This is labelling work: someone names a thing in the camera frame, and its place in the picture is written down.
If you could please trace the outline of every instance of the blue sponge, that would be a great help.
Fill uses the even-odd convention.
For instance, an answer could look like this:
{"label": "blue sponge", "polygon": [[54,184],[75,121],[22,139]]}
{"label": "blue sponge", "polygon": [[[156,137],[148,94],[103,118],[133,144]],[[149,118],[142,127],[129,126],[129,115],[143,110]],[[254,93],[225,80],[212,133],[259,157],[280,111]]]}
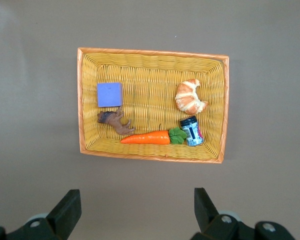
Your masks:
{"label": "blue sponge", "polygon": [[98,83],[96,86],[98,107],[118,107],[123,104],[122,83]]}

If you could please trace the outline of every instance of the screw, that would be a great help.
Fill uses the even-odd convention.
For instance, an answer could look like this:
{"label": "screw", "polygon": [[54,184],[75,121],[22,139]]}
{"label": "screw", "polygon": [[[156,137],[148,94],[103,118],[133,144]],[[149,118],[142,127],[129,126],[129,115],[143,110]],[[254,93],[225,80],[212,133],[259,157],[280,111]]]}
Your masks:
{"label": "screw", "polygon": [[222,217],[221,217],[221,220],[222,220],[222,222],[224,222],[224,223],[226,223],[226,224],[232,223],[231,218],[230,218],[229,216],[227,216],[227,215],[222,216]]}
{"label": "screw", "polygon": [[270,224],[270,223],[264,223],[264,224],[262,224],[262,227],[265,229],[265,230],[267,230],[267,231],[269,231],[269,232],[275,232],[276,231],[276,229],[275,229],[275,227],[272,225],[272,224]]}
{"label": "screw", "polygon": [[35,227],[38,227],[39,225],[40,225],[39,221],[34,221],[30,224],[30,228],[35,228]]}

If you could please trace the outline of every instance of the croissant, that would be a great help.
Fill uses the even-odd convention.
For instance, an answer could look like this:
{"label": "croissant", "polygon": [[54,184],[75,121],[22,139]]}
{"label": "croissant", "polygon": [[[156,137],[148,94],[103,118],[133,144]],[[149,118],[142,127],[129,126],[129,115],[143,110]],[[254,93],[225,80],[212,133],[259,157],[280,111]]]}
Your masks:
{"label": "croissant", "polygon": [[196,88],[200,86],[198,79],[189,79],[180,83],[175,96],[175,103],[179,110],[190,115],[202,112],[208,106],[207,101],[200,101]]}

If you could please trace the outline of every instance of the gray surface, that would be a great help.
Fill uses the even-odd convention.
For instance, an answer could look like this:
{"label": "gray surface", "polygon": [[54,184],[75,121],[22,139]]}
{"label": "gray surface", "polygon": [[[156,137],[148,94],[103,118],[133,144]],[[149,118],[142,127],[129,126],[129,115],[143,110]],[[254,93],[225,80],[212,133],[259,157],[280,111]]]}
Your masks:
{"label": "gray surface", "polygon": [[[78,47],[229,55],[223,163],[80,154]],[[1,226],[79,188],[71,240],[186,240],[199,231],[195,187],[300,240],[300,0],[0,1]]]}

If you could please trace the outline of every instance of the brown toy figurine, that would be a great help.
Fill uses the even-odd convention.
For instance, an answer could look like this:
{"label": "brown toy figurine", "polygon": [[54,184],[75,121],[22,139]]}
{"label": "brown toy figurine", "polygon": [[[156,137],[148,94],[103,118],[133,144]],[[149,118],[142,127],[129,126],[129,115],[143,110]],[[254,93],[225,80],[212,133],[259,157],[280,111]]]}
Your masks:
{"label": "brown toy figurine", "polygon": [[114,111],[101,111],[98,114],[98,123],[109,124],[114,128],[119,135],[132,135],[134,128],[129,128],[131,121],[129,120],[127,124],[122,124],[120,119],[124,116],[124,111],[122,107],[119,107],[116,112]]}

